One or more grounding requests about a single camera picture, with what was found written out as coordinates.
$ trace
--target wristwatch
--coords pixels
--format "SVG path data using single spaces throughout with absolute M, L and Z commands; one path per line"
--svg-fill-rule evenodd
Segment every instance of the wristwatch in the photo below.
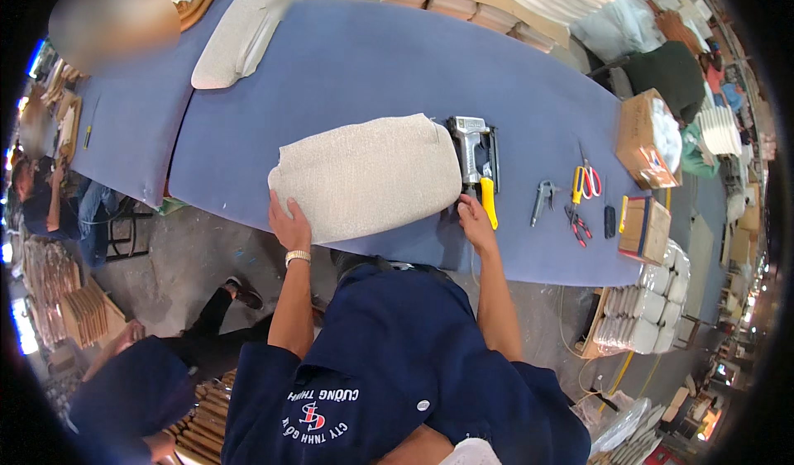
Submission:
M 311 265 L 311 255 L 308 252 L 304 252 L 303 250 L 293 250 L 292 252 L 287 252 L 287 257 L 284 259 L 287 267 L 290 267 L 290 262 L 294 259 L 305 260 Z

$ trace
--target shoe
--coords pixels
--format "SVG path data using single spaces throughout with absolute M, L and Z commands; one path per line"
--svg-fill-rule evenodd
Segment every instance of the shoe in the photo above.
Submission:
M 262 296 L 253 288 L 243 287 L 242 281 L 233 275 L 229 276 L 224 284 L 228 284 L 237 290 L 237 296 L 234 298 L 253 310 L 262 310 L 264 301 Z

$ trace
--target blue work shirt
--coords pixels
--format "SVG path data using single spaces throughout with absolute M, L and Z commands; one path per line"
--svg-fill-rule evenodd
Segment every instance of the blue work shirt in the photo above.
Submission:
M 77 225 L 77 198 L 66 200 L 60 197 L 59 227 L 55 231 L 47 231 L 47 215 L 53 187 L 43 180 L 33 184 L 33 194 L 22 202 L 22 215 L 25 227 L 31 234 L 46 236 L 58 241 L 77 241 L 80 239 L 80 228 Z
M 459 286 L 362 266 L 337 288 L 302 362 L 243 346 L 221 457 L 370 463 L 422 423 L 452 444 L 487 440 L 506 465 L 584 464 L 590 450 L 554 372 L 488 350 Z
M 107 361 L 72 397 L 72 440 L 86 463 L 149 465 L 143 437 L 184 417 L 195 402 L 185 363 L 149 336 Z

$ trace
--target pliers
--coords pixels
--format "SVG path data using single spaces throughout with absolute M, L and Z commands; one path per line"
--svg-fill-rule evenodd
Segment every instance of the pliers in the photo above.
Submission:
M 565 206 L 565 214 L 568 216 L 569 221 L 571 222 L 571 229 L 573 229 L 573 235 L 576 236 L 576 240 L 579 241 L 579 244 L 582 245 L 582 248 L 587 248 L 588 244 L 584 242 L 584 238 L 580 232 L 584 231 L 584 235 L 588 237 L 589 240 L 593 238 L 593 235 L 590 233 L 590 229 L 588 225 L 584 223 L 582 217 L 579 217 L 579 213 L 574 212 L 570 206 Z

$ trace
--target pneumatic staple gun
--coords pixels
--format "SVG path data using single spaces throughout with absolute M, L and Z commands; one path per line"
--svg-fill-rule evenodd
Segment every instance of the pneumatic staple gun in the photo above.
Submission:
M 458 160 L 461 162 L 463 192 L 477 198 L 480 186 L 480 201 L 496 229 L 494 194 L 500 190 L 499 145 L 496 141 L 496 127 L 485 124 L 479 117 L 450 117 L 447 129 L 456 142 Z

